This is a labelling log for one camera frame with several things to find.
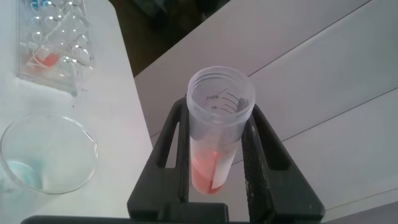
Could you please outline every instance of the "red liquid in well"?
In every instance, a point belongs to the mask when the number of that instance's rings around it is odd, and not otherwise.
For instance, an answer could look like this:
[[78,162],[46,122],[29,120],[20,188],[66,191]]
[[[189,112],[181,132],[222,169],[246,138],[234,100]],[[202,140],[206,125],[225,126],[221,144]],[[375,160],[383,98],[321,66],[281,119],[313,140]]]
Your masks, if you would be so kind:
[[42,65],[51,67],[58,62],[58,60],[60,59],[60,56],[58,54],[51,53],[44,60],[39,59],[39,57],[37,55],[35,55],[35,59],[38,62],[40,62]]
[[213,188],[213,179],[219,154],[216,151],[194,156],[191,161],[192,184],[203,194],[215,194],[224,186]]

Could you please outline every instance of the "white table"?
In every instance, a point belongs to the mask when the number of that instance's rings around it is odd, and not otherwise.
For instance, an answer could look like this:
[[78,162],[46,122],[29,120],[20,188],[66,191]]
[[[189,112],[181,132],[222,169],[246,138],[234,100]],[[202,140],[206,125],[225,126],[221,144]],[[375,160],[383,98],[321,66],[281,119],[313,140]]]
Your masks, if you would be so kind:
[[88,0],[97,66],[87,90],[66,93],[14,78],[16,3],[0,7],[0,132],[34,111],[79,120],[98,140],[96,174],[82,189],[52,198],[41,215],[128,217],[126,203],[152,150],[116,11],[107,0]]

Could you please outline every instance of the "beaker rim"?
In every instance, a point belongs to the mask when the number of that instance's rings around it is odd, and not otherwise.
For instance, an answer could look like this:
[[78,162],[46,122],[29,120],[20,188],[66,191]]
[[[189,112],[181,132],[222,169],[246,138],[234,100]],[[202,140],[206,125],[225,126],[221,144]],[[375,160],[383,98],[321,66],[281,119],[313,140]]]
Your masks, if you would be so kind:
[[[4,157],[5,143],[7,141],[8,135],[16,128],[23,126],[26,121],[30,121],[34,118],[39,118],[42,116],[51,116],[56,119],[65,119],[68,122],[71,122],[72,124],[77,125],[87,135],[87,137],[93,141],[92,150],[93,150],[94,160],[93,160],[93,164],[92,164],[92,169],[90,170],[90,173],[87,175],[87,177],[85,179],[83,179],[79,184],[76,184],[75,186],[71,187],[70,189],[58,190],[58,191],[57,190],[43,190],[43,189],[38,189],[36,187],[29,186],[23,180],[21,180],[17,175],[15,175],[15,173],[9,167],[9,164],[7,163],[7,159]],[[26,116],[23,116],[21,118],[14,120],[4,131],[4,133],[0,139],[0,163],[1,163],[2,168],[4,169],[5,173],[8,175],[8,177],[20,187],[27,188],[29,190],[32,190],[32,191],[38,192],[38,193],[42,193],[42,194],[49,194],[49,195],[66,194],[66,193],[73,192],[73,191],[76,191],[76,190],[82,188],[94,176],[94,173],[97,170],[97,166],[98,166],[98,142],[96,139],[91,137],[89,132],[84,128],[84,126],[81,123],[79,123],[78,121],[76,121],[68,116],[55,114],[55,113],[31,113],[31,114],[28,114]]]

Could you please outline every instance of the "glass beaker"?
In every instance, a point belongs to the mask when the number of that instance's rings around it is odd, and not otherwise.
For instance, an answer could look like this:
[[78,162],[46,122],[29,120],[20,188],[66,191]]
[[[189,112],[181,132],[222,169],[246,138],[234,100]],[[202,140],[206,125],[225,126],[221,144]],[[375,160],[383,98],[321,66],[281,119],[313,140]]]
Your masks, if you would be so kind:
[[32,114],[14,121],[0,140],[0,217],[14,223],[93,176],[96,141],[77,121]]
[[228,176],[254,107],[254,87],[235,69],[205,68],[189,81],[187,106],[192,183],[199,192],[214,194]]

